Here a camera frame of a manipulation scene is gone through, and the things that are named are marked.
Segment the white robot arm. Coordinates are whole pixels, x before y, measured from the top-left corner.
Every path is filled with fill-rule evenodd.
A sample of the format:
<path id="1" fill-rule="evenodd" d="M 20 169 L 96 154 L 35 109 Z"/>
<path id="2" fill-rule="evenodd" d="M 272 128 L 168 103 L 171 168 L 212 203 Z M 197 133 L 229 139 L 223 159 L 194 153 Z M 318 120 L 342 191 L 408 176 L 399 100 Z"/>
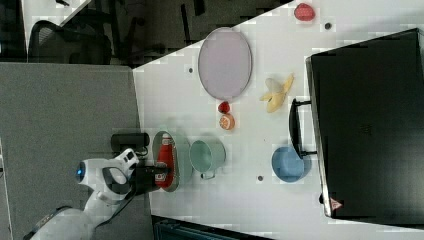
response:
<path id="1" fill-rule="evenodd" d="M 83 160 L 76 170 L 77 182 L 89 189 L 83 208 L 62 206 L 43 217 L 23 240 L 91 240 L 97 227 L 110 222 L 137 195 L 154 191 L 157 175 L 171 168 L 145 166 L 128 148 L 112 159 Z"/>

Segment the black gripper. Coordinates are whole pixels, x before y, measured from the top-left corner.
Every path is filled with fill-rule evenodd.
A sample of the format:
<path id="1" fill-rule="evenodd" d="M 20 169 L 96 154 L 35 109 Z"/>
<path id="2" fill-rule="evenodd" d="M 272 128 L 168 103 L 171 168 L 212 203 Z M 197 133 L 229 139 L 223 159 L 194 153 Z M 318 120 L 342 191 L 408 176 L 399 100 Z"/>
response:
<path id="1" fill-rule="evenodd" d="M 142 195 L 158 190 L 159 186 L 155 183 L 155 176 L 158 174 L 168 174 L 169 172 L 170 169 L 167 167 L 137 167 L 132 176 L 135 194 Z"/>

